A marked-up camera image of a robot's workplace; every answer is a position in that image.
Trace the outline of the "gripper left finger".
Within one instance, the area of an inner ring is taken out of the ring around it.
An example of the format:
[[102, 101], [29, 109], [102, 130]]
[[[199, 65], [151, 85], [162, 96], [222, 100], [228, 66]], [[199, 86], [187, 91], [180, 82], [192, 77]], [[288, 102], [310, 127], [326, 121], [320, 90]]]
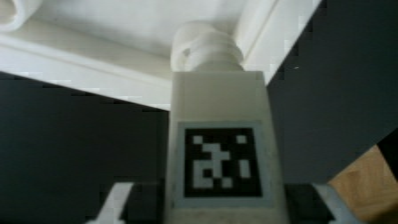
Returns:
[[114, 184], [96, 219], [89, 220], [86, 224], [127, 224], [121, 215], [134, 185], [134, 182], [119, 182]]

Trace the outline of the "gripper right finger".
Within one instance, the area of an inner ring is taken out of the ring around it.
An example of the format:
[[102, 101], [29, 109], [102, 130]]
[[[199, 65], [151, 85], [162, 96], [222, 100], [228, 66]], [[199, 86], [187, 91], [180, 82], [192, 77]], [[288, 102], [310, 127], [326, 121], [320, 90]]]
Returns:
[[329, 184], [315, 184], [313, 187], [334, 216], [329, 224], [366, 224], [354, 215], [334, 187]]

